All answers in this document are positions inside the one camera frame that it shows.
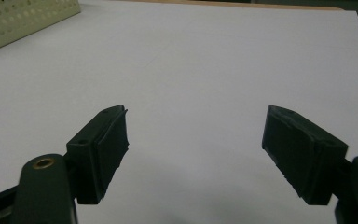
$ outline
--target white table surface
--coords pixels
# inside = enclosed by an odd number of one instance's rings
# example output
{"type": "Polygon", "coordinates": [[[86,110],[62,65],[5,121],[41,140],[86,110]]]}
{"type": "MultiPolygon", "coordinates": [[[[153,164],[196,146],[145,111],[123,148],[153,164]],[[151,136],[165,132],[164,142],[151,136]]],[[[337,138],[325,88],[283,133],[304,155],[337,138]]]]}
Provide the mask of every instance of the white table surface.
{"type": "Polygon", "coordinates": [[[130,150],[80,223],[335,223],[261,149],[268,105],[358,155],[358,18],[81,0],[82,13],[0,49],[0,191],[21,167],[123,104],[130,150]]]}

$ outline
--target perforated board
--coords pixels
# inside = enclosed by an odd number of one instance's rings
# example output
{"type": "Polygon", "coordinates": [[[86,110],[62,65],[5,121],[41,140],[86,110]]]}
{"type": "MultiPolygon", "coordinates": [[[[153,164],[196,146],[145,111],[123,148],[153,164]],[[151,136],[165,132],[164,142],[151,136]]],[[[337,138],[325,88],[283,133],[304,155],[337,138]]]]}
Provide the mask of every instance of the perforated board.
{"type": "Polygon", "coordinates": [[[0,0],[0,47],[79,12],[77,0],[0,0]]]}

